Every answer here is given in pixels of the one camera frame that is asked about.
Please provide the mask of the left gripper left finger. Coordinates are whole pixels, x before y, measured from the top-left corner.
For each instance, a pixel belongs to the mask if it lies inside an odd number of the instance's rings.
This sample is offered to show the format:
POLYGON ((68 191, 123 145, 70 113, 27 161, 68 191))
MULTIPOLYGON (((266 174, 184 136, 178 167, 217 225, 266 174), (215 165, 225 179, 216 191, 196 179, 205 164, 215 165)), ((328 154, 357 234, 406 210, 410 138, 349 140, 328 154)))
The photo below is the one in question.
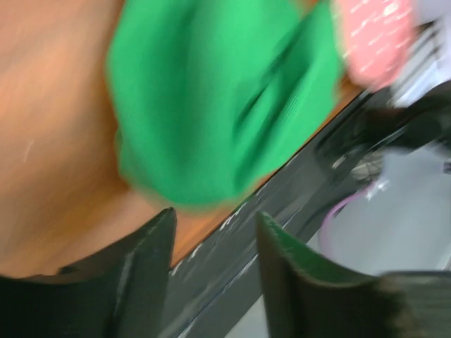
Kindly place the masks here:
POLYGON ((1 336, 157 337, 175 227, 167 208, 56 275, 1 277, 1 336))

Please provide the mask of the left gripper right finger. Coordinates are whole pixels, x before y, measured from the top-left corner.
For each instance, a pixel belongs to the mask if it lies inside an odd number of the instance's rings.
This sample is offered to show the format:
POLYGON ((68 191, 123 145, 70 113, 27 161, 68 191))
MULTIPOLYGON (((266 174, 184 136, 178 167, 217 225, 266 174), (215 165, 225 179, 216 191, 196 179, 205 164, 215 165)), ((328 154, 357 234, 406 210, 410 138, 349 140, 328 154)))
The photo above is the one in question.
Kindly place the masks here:
POLYGON ((270 337, 449 337, 450 272, 370 276, 334 263, 257 215, 270 337))

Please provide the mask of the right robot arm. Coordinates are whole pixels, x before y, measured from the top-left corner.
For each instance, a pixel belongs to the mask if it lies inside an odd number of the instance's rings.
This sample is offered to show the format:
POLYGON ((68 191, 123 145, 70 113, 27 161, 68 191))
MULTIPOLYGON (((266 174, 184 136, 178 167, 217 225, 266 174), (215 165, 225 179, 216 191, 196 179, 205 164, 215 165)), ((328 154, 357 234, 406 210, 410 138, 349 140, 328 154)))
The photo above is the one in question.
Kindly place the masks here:
POLYGON ((354 103, 320 154, 358 161, 383 147, 450 148, 450 20, 422 25, 401 78, 373 94, 363 91, 354 103))

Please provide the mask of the bright green tank top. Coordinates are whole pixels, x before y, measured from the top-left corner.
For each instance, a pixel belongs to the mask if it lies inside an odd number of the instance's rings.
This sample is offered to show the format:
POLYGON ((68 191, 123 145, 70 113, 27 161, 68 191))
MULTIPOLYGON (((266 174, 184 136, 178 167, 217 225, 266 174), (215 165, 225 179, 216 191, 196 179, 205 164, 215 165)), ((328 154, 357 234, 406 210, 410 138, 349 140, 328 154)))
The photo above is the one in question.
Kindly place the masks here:
POLYGON ((232 201, 335 105, 328 1, 126 1, 107 53, 118 171, 177 205, 232 201))

